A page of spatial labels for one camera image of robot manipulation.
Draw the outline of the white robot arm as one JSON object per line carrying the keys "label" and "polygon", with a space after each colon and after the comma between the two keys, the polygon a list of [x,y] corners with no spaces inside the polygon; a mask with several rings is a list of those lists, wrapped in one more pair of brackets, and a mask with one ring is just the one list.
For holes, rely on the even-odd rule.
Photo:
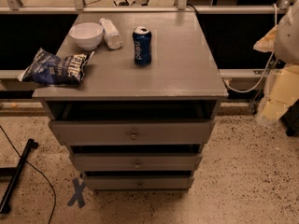
{"label": "white robot arm", "polygon": [[253,48],[273,52],[285,63],[278,72],[271,72],[258,105],[256,121],[260,125],[276,123],[299,100],[299,1],[290,6],[280,19]]}

